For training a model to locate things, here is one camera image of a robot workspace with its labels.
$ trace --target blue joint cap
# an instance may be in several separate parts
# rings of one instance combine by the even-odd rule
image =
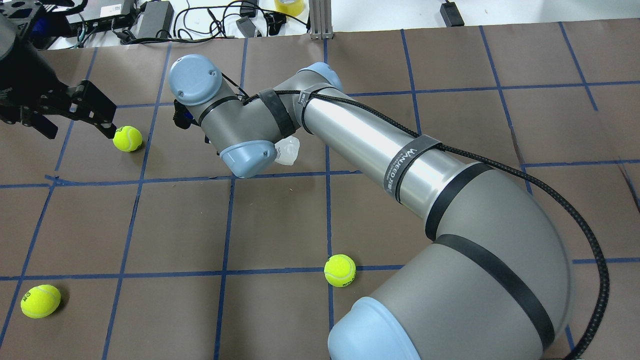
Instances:
[[[276,147],[267,140],[252,140],[227,147],[220,157],[231,172],[241,179],[253,177],[276,159]]]
[[[319,74],[320,76],[324,77],[325,79],[327,79],[327,81],[329,81],[329,84],[331,84],[333,87],[335,87],[336,89],[343,91],[342,90],[342,82],[340,81],[340,78],[338,77],[338,74],[336,74],[335,71],[333,71],[329,65],[325,64],[325,63],[315,63],[311,66],[305,67],[304,69],[300,69],[300,71],[304,71],[304,70],[309,70],[309,71],[313,71],[317,74]]]
[[[329,333],[333,360],[420,360],[409,335],[379,301],[356,301]]]
[[[169,86],[175,98],[186,106],[211,100],[222,85],[222,72],[206,56],[185,55],[171,65]]]

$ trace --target yellow tennis ball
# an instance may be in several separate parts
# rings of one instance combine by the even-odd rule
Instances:
[[[356,264],[347,255],[334,255],[324,264],[324,277],[331,285],[343,288],[356,278]]]
[[[32,318],[49,316],[60,305],[60,291],[51,285],[40,285],[27,291],[20,301],[22,312]]]
[[[113,145],[125,152],[136,151],[142,146],[142,134],[133,126],[123,126],[116,130]]]

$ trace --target power adapter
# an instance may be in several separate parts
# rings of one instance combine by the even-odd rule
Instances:
[[[442,4],[440,7],[440,14],[442,14],[442,18],[444,19],[444,23],[447,24],[447,27],[450,28],[452,26],[464,26],[465,21],[462,20],[462,16],[460,15],[460,11],[458,11],[458,7],[454,2],[446,2]]]

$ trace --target robotic arm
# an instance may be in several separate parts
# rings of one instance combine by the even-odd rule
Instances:
[[[423,219],[434,243],[336,323],[333,360],[533,360],[562,333],[573,304],[566,246],[499,171],[373,114],[323,63],[245,102],[200,55],[178,59],[169,82],[193,114],[181,121],[200,126],[237,177],[269,166],[274,143],[303,127]]]
[[[53,139],[58,127],[44,115],[61,115],[87,122],[113,138],[116,105],[91,81],[69,87],[58,80],[28,41],[25,29],[0,16],[0,120],[33,127]]]

